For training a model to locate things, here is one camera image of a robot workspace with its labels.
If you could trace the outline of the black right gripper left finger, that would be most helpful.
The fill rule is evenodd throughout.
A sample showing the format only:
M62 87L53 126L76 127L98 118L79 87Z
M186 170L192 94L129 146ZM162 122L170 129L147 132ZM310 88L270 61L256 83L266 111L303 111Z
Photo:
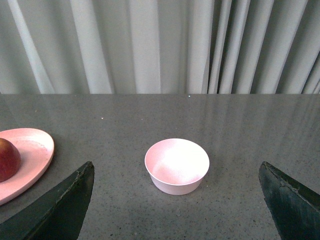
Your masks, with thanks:
M0 224L2 240L76 240L88 210L95 168L88 161Z

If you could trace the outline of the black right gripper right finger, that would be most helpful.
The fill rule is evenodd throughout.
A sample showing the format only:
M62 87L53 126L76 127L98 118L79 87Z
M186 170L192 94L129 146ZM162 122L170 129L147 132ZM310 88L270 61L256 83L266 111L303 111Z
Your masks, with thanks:
M280 238L318 240L320 195L266 161L258 178Z

